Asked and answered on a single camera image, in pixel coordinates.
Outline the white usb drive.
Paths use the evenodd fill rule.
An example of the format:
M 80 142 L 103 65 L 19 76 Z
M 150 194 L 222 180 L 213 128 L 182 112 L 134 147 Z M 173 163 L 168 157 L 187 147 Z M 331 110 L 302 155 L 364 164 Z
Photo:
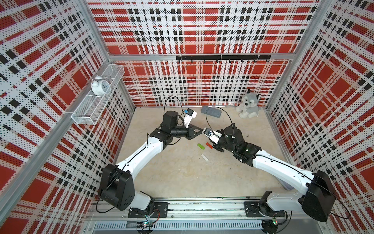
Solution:
M 209 159 L 208 159 L 204 154 L 201 154 L 201 157 L 202 157 L 205 161 L 209 161 Z

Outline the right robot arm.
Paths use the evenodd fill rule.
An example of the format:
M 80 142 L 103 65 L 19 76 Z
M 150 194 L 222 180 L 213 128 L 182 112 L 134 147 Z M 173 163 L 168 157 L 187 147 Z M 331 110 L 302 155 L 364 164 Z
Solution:
M 299 211 L 319 222 L 328 220 L 337 198 L 333 184 L 325 172 L 298 168 L 272 156 L 255 144 L 245 142 L 241 130 L 234 124 L 220 131 L 206 128 L 204 134 L 216 150 L 227 150 L 239 162 L 263 170 L 295 189 L 295 192 L 286 193 L 265 192 L 259 203 L 263 215 L 283 210 Z

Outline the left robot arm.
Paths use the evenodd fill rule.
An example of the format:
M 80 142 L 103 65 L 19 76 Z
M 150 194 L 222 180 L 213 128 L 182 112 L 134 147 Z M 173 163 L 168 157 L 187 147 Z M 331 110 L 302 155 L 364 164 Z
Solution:
M 172 144 L 174 138 L 191 140 L 202 134 L 202 129 L 192 125 L 197 112 L 188 108 L 179 115 L 175 111 L 163 114 L 160 126 L 147 135 L 146 142 L 133 154 L 116 165 L 104 167 L 98 189 L 99 199 L 120 211 L 131 208 L 144 216 L 153 214 L 154 198 L 135 190 L 134 180 L 139 172 L 157 154 Z

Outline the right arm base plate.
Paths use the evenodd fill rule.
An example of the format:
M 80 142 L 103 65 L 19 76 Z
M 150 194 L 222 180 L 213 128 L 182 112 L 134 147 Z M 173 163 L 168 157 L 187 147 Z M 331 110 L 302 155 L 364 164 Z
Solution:
M 260 208 L 258 201 L 246 201 L 244 202 L 244 211 L 246 217 L 286 217 L 285 211 L 273 211 L 267 208 Z

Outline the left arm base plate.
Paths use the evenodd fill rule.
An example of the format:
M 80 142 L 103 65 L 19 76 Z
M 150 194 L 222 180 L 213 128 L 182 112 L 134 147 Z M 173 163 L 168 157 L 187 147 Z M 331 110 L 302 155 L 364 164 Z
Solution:
M 151 202 L 145 210 L 131 208 L 128 218 L 166 218 L 168 214 L 168 202 Z

